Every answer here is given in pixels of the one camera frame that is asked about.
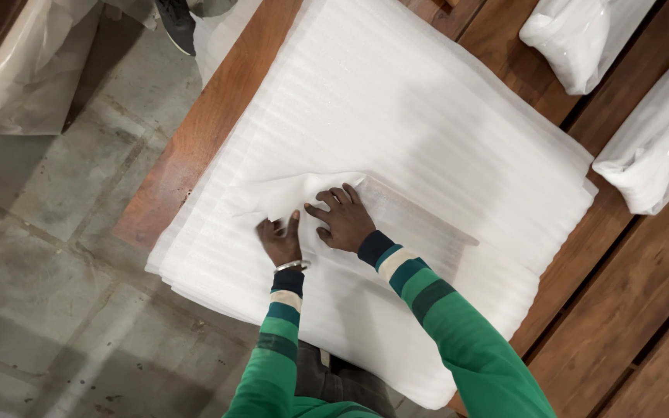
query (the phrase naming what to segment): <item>gray floor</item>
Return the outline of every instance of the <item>gray floor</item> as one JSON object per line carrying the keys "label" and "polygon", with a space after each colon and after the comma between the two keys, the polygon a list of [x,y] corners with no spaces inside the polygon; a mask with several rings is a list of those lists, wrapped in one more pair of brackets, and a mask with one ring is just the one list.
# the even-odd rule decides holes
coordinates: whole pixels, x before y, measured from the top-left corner
{"label": "gray floor", "polygon": [[200,90],[161,25],[103,19],[65,133],[0,135],[0,417],[228,407],[258,328],[175,295],[110,234]]}

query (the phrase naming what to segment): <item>silver bangle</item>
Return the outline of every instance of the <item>silver bangle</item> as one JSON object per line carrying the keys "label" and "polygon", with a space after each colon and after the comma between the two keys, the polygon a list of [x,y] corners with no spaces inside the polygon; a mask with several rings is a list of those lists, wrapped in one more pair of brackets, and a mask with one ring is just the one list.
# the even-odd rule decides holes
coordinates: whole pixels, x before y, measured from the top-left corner
{"label": "silver bangle", "polygon": [[309,267],[311,267],[311,261],[296,260],[296,261],[286,262],[285,264],[281,264],[280,266],[277,266],[275,268],[275,271],[273,271],[273,274],[277,273],[278,271],[285,270],[289,267],[295,267],[295,266],[301,266],[301,270],[306,270]]}

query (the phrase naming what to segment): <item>shoe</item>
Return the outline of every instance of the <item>shoe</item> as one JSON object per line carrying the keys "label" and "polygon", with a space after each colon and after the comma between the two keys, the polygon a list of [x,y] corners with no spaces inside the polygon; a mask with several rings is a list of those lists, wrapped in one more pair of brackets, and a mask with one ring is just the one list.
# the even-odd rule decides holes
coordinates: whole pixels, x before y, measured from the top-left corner
{"label": "shoe", "polygon": [[195,56],[195,45],[192,44],[192,33],[195,32],[195,21],[190,15],[190,8],[185,0],[155,0],[161,15],[166,34],[182,52]]}

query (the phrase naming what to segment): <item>pants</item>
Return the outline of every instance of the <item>pants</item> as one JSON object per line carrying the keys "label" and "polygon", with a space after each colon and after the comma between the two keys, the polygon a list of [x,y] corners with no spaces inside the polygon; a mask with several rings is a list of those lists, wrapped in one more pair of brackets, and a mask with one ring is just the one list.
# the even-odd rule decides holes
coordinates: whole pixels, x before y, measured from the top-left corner
{"label": "pants", "polygon": [[352,401],[384,418],[396,418],[383,380],[335,356],[330,356],[329,367],[325,366],[319,348],[301,340],[298,341],[296,396],[328,403]]}

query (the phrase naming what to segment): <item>stack of foam sheets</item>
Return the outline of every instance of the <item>stack of foam sheets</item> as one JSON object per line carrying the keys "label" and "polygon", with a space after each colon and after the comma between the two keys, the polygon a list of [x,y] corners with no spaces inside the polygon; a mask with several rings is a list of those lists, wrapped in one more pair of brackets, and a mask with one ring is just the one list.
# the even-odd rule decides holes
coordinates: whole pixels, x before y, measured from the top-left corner
{"label": "stack of foam sheets", "polygon": [[[406,247],[430,252],[436,245],[420,242],[441,224],[460,231],[453,235],[466,245],[455,275],[444,279],[509,339],[539,276],[592,204],[597,190],[585,179],[591,162],[399,2],[305,0],[254,99],[146,269],[209,309],[261,324],[274,266],[254,232],[267,214],[250,206],[250,185],[313,176],[325,188],[343,179],[338,173],[362,173],[399,196],[390,202],[409,203],[400,211],[432,224],[405,226],[395,239]],[[256,189],[267,194],[262,200],[279,195],[290,208],[316,203],[311,187],[278,186]],[[302,234],[310,233],[312,219],[303,216]],[[375,215],[377,226],[387,217]],[[399,231],[395,226],[390,230]],[[426,408],[446,405],[456,385],[404,302],[359,273],[354,254],[343,258],[303,241],[305,258],[316,262],[306,271],[300,339]],[[420,255],[428,263],[442,257]]]}

